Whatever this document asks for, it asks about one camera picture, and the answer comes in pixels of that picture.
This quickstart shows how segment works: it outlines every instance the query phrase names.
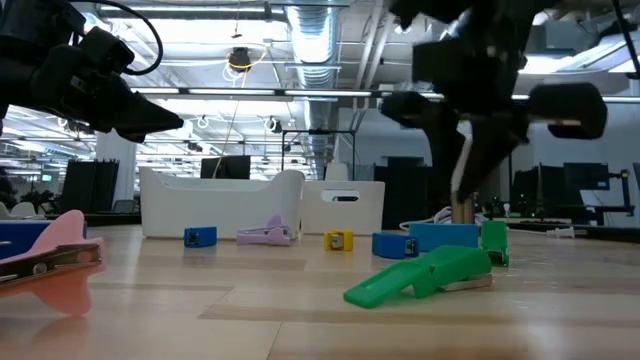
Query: black partition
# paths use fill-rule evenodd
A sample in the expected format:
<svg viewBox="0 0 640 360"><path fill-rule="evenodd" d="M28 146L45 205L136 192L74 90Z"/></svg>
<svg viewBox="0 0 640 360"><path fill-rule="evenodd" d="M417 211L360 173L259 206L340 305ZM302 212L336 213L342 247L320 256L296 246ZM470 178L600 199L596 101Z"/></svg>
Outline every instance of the black partition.
<svg viewBox="0 0 640 360"><path fill-rule="evenodd" d="M221 158L202 159L200 167L201 179L239 179L251 178L251 156L224 156Z"/></svg>
<svg viewBox="0 0 640 360"><path fill-rule="evenodd" d="M374 180L385 183L384 230L398 230L405 221L426 219L427 173L426 167L375 167Z"/></svg>
<svg viewBox="0 0 640 360"><path fill-rule="evenodd" d="M119 166L117 161L69 161L60 197L61 213L111 211Z"/></svg>

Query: blue plastic piece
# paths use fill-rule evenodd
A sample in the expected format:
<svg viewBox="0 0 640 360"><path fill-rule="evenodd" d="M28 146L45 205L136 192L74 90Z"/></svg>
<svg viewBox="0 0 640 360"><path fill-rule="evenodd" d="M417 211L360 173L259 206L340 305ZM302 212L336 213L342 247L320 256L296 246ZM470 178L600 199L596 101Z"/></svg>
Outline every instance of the blue plastic piece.
<svg viewBox="0 0 640 360"><path fill-rule="evenodd" d="M479 247L476 225L411 224L409 235L418 239L420 252L429 252L443 245Z"/></svg>
<svg viewBox="0 0 640 360"><path fill-rule="evenodd" d="M12 256L24 254L36 242L38 236L53 221L1 221L0 242L9 242L9 245L0 246L0 260ZM87 223L84 224L83 236L87 237Z"/></svg>
<svg viewBox="0 0 640 360"><path fill-rule="evenodd" d="M218 228L187 228L184 229L183 239L184 246L189 248L215 246L218 243Z"/></svg>
<svg viewBox="0 0 640 360"><path fill-rule="evenodd" d="M416 257L418 249L418 239L415 236L385 233L374 233L372 236L371 252L383 258Z"/></svg>

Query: pink clip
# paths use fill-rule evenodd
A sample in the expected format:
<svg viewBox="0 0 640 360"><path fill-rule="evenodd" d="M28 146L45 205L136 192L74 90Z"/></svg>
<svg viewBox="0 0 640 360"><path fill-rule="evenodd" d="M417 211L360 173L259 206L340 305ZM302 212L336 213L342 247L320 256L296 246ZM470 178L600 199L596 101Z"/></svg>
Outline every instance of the pink clip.
<svg viewBox="0 0 640 360"><path fill-rule="evenodd" d="M289 227L282 224L280 215L276 215L269 220L265 227L239 230L237 244L290 246L291 238L289 238Z"/></svg>
<svg viewBox="0 0 640 360"><path fill-rule="evenodd" d="M91 309L87 279L106 269L102 239L82 236L84 215L72 210L40 234L24 254L0 260L0 298L32 292L62 313Z"/></svg>

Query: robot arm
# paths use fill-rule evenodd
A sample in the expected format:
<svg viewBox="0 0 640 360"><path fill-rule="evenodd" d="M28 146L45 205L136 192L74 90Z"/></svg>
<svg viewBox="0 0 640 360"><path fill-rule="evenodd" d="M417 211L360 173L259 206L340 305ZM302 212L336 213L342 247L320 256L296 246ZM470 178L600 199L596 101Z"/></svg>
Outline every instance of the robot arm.
<svg viewBox="0 0 640 360"><path fill-rule="evenodd" d="M7 0L1 14L0 119L18 105L135 142L182 127L176 114L131 92L120 75L145 73L127 69L131 50L98 27L84 34L69 0Z"/></svg>
<svg viewBox="0 0 640 360"><path fill-rule="evenodd" d="M444 96L431 102L417 93L388 97L384 115L404 126L423 129L433 167L441 181L455 184L463 203L518 145L528 143L532 121L544 121L556 137L602 136L607 107L592 84L546 85L527 101L512 100L534 16L557 0L397 0L390 11L403 27L419 13L451 26L439 42L414 46L412 80L432 84ZM566 125L571 119L574 125ZM462 179L452 181L465 137L459 121L470 121L471 150L462 161Z"/></svg>

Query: green clip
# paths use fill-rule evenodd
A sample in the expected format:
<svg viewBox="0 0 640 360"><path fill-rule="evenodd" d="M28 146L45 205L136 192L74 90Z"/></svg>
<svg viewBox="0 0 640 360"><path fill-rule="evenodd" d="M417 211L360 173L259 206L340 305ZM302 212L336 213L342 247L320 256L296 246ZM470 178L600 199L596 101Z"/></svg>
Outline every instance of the green clip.
<svg viewBox="0 0 640 360"><path fill-rule="evenodd" d="M502 221L482 223L482 249L489 254L491 263L496 266L509 266L509 244L507 242L507 224Z"/></svg>
<svg viewBox="0 0 640 360"><path fill-rule="evenodd" d="M413 260L398 262L345 291L344 300L365 309L384 303L413 286L417 299L458 281L491 273L491 261L482 249L441 246Z"/></svg>

